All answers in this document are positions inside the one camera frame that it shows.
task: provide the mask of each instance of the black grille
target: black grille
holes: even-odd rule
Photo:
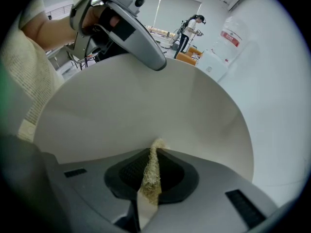
[[[225,194],[250,229],[266,219],[240,190],[226,192]]]
[[[166,192],[183,180],[184,170],[180,165],[170,160],[160,152],[157,152],[157,157],[160,167],[161,189],[162,192]],[[128,186],[138,191],[141,186],[143,173],[148,161],[149,152],[124,166],[119,172],[120,179]]]
[[[64,175],[66,176],[66,178],[70,178],[70,177],[77,176],[83,173],[86,173],[86,170],[84,168],[79,168],[76,170],[64,172]]]

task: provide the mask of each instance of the sleeve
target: sleeve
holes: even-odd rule
[[[23,28],[31,19],[45,11],[43,0],[31,0],[27,8],[21,13],[18,27]]]
[[[191,28],[191,29],[193,29],[194,26],[195,26],[195,20],[192,19],[192,20],[190,20],[190,22],[189,22],[189,24],[188,24],[188,27]]]

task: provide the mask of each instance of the black pants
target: black pants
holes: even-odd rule
[[[176,54],[175,54],[175,56],[174,56],[174,59],[176,59],[177,54],[178,54],[179,52],[181,52],[181,51],[183,51],[183,50],[185,49],[185,47],[186,47],[188,41],[189,41],[189,37],[182,33],[182,34],[181,34],[181,37],[180,37],[180,44],[179,44],[179,47],[178,47],[178,49],[177,49],[177,52],[176,52]]]

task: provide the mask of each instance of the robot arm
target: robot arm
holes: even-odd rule
[[[84,59],[99,51],[104,53],[115,42],[147,67],[159,71],[166,66],[166,59],[161,49],[145,27],[136,19],[144,0],[101,0],[109,9],[104,13],[118,15],[120,21],[114,28],[107,27],[111,17],[103,14],[100,23],[94,28],[82,28],[83,20],[92,0],[77,0],[70,13],[70,25],[78,32],[75,43],[67,50]]]

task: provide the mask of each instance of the red label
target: red label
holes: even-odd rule
[[[234,38],[234,37],[232,37],[231,35],[229,35],[228,33],[226,33],[225,31],[222,31],[221,33],[220,33],[220,35],[222,36],[222,37],[224,37],[224,38],[226,38],[228,41],[230,41],[234,46],[238,46],[240,43],[239,43],[239,41],[236,39],[236,38]]]

